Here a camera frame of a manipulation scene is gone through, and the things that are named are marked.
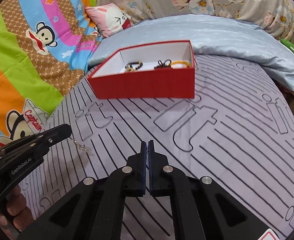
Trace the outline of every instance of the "metal screw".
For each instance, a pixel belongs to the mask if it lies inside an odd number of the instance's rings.
[[[133,171],[133,168],[130,167],[130,166],[125,166],[125,167],[122,168],[122,171],[124,173],[131,173]]]
[[[164,172],[172,172],[173,171],[173,167],[169,166],[169,165],[164,166],[162,169],[163,169]]]
[[[208,176],[203,177],[201,179],[201,181],[202,181],[202,183],[207,184],[207,185],[212,183],[212,179]]]
[[[91,178],[91,177],[87,177],[87,178],[84,179],[84,184],[85,185],[91,185],[93,183],[94,183],[94,179]]]

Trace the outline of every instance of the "bracelet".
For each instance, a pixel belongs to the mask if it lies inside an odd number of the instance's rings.
[[[171,68],[171,60],[170,59],[166,59],[164,62],[162,62],[161,60],[158,60],[158,65],[154,67],[154,69],[157,68]]]
[[[185,64],[187,68],[191,68],[191,65],[189,64],[188,61],[176,60],[171,62],[171,65],[175,65],[175,64]]]
[[[143,66],[143,63],[141,61],[137,61],[137,62],[130,62],[128,63],[129,65],[139,65],[138,67],[135,68],[135,70],[140,69]]]
[[[125,66],[125,73],[129,73],[129,72],[134,72],[138,69],[140,69],[143,66],[143,63],[141,61],[137,61],[137,62],[129,62],[126,66]]]

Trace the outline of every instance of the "open box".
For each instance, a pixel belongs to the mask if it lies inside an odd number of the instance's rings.
[[[158,61],[187,61],[155,69]],[[129,62],[142,67],[124,73]],[[90,76],[88,82],[98,99],[109,98],[194,98],[194,53],[190,41],[164,41],[117,50]]]

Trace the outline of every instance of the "black beaded bracelet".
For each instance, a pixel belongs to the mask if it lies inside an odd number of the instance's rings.
[[[128,65],[139,65],[138,67],[135,68],[135,70],[140,69],[143,66],[143,63],[141,61],[136,61],[136,62],[130,62]]]

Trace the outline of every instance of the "pink pillow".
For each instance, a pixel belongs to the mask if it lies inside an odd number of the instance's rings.
[[[105,38],[131,27],[127,16],[114,3],[86,7],[85,10]]]

